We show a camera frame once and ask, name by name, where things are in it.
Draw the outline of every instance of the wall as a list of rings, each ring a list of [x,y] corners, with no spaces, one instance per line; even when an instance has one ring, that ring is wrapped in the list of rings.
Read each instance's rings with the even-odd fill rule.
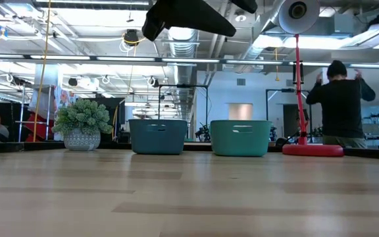
[[[312,73],[305,75],[305,84],[303,90],[311,90],[315,84],[316,76],[319,72],[324,71],[326,77],[326,68],[318,68]],[[362,101],[362,106],[375,107],[379,106],[379,70],[378,69],[363,69],[363,77],[371,88],[376,92],[376,100],[373,102]],[[348,69],[348,77],[354,78],[355,71]],[[245,86],[237,86],[236,79],[245,78]],[[227,120],[229,115],[229,103],[252,103],[253,104],[253,120],[266,119],[266,103],[265,103],[265,90],[266,89],[282,89],[287,88],[286,80],[292,79],[292,73],[280,73],[280,81],[276,81],[276,74],[269,75],[259,73],[236,74],[234,72],[217,72],[211,85],[209,87],[209,97],[211,100],[211,109],[209,103],[209,117],[208,123],[212,120]],[[202,84],[205,79],[205,72],[197,72],[198,84]],[[196,130],[201,126],[200,122],[205,124],[205,90],[200,89],[197,91],[197,99],[195,104],[195,123]],[[277,135],[283,136],[283,105],[296,104],[296,96],[294,93],[277,93],[269,101],[269,121],[277,127]],[[312,108],[313,127],[322,125],[321,105],[313,105]]]
[[[197,73],[198,83],[202,84],[205,79],[205,72]],[[237,86],[236,79],[245,78],[245,86]],[[276,81],[276,74],[269,75],[259,73],[236,74],[234,72],[217,72],[209,87],[209,97],[211,100],[211,109],[209,103],[208,122],[212,120],[227,120],[229,115],[229,103],[252,103],[253,120],[266,119],[266,89],[286,88],[286,80],[292,79],[292,73],[280,73],[280,81]],[[205,124],[205,90],[197,91],[196,102],[196,123],[197,129],[201,126],[200,122]],[[278,129],[278,136],[282,136],[283,128],[283,104],[296,104],[294,93],[277,93],[269,101],[269,121]]]

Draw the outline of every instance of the red stand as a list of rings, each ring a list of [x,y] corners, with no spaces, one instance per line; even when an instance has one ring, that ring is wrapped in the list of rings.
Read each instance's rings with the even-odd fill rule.
[[[283,147],[284,155],[300,156],[319,156],[319,157],[342,157],[344,156],[343,148],[340,145],[307,145],[307,123],[303,114],[303,104],[301,96],[301,56],[299,52],[299,34],[296,37],[296,95],[299,107],[299,125],[301,127],[301,137],[299,145],[285,145]]]

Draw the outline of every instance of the red base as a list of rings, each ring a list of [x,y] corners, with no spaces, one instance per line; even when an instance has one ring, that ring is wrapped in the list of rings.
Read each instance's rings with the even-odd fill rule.
[[[343,157],[343,148],[339,145],[285,145],[284,155]]]

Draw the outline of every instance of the black frame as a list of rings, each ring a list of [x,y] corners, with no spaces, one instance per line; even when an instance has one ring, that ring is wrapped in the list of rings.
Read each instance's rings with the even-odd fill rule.
[[[163,86],[173,86],[176,88],[204,88],[205,89],[205,124],[208,125],[208,117],[209,117],[209,86],[205,85],[187,85],[187,84],[177,84],[177,85],[168,85],[168,84],[163,84],[159,85],[159,105],[157,108],[157,119],[161,119],[161,89]]]
[[[266,89],[266,120],[268,120],[268,93],[269,92],[282,92],[282,93],[294,93],[296,92],[293,88],[288,89]],[[301,92],[307,92],[309,93],[309,90],[301,90]],[[309,134],[313,131],[313,107],[311,105],[309,106]]]

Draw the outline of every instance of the white round light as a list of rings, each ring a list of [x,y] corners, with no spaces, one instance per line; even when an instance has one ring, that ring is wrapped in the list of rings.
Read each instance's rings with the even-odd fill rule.
[[[235,20],[236,20],[237,22],[243,22],[243,21],[247,20],[247,17],[244,16],[244,15],[239,15],[239,16],[237,16],[237,17],[235,18]]]

